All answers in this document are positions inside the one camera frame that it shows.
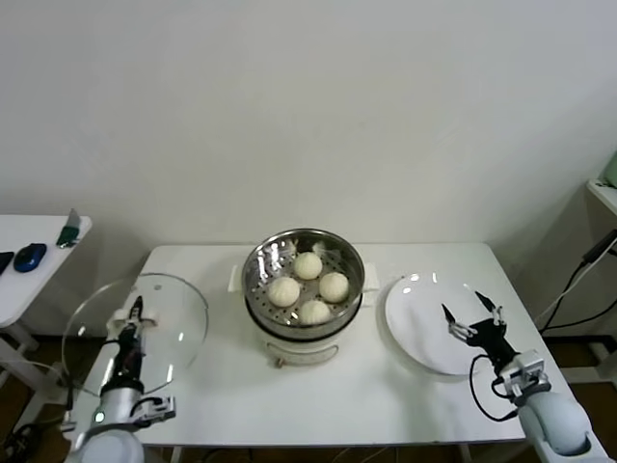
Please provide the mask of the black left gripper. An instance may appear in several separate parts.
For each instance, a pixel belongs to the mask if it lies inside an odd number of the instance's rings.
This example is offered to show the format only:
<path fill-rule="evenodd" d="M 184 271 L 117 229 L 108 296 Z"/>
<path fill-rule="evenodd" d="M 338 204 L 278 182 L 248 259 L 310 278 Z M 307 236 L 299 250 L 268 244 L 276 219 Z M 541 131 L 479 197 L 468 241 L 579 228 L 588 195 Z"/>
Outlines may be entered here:
<path fill-rule="evenodd" d="M 142 335 L 144 300 L 136 298 L 136 306 L 130 308 L 125 319 L 125 326 L 114 340 L 119 351 L 113 359 L 110 377 L 104 386 L 142 386 L 141 370 L 143 363 Z"/>

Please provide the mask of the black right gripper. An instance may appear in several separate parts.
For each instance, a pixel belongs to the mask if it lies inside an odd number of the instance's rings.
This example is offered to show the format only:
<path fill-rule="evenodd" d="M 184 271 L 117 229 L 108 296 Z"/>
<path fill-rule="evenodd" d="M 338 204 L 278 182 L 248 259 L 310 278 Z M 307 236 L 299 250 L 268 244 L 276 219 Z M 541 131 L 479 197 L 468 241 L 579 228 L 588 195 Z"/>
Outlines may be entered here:
<path fill-rule="evenodd" d="M 502 307 L 479 291 L 476 291 L 475 295 L 492 318 L 484 319 L 469 327 L 458 322 L 449 308 L 442 304 L 448 332 L 457 340 L 466 340 L 469 346 L 483 349 L 494 370 L 503 370 L 519 352 L 505 338 L 507 325 L 502 315 Z"/>

